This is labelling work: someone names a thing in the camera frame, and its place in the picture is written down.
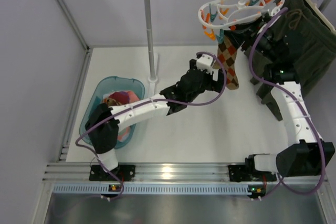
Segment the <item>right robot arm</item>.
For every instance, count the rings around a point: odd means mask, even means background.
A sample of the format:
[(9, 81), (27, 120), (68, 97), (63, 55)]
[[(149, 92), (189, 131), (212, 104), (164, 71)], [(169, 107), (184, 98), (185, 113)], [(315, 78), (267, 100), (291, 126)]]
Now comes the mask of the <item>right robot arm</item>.
[(225, 31), (234, 45), (250, 49), (270, 59), (259, 78), (269, 89), (279, 108), (286, 129), (288, 146), (276, 154), (253, 154), (246, 163), (258, 172), (277, 173), (282, 177), (323, 176), (335, 153), (331, 142), (325, 142), (307, 111), (293, 57), (302, 52), (302, 37), (290, 31), (274, 40), (267, 29), (276, 20), (268, 16), (235, 20)]

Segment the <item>argyle brown orange sock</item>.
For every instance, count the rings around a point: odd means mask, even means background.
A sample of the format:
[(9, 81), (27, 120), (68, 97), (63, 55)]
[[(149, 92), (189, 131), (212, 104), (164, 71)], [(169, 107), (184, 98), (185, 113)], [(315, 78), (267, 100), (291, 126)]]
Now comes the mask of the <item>argyle brown orange sock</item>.
[(237, 48), (226, 36), (224, 37), (223, 42), (218, 44), (217, 58), (226, 71), (226, 87), (229, 90), (237, 90), (239, 88), (239, 82), (235, 71)]

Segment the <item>pink patterned sock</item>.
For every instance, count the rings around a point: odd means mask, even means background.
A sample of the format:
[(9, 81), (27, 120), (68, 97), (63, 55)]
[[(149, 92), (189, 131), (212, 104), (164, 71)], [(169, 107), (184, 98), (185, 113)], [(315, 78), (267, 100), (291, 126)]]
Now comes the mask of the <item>pink patterned sock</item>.
[[(127, 94), (128, 96), (128, 101), (126, 103), (122, 102), (122, 104), (128, 104), (128, 103), (133, 103), (133, 102), (137, 102), (140, 101), (140, 99), (138, 98), (138, 96), (131, 90), (128, 91), (121, 91), (121, 93)], [(131, 134), (131, 126), (125, 128), (124, 130), (122, 130), (120, 132), (120, 134), (118, 135), (118, 141), (119, 143), (125, 144), (129, 139), (130, 139), (130, 134)]]

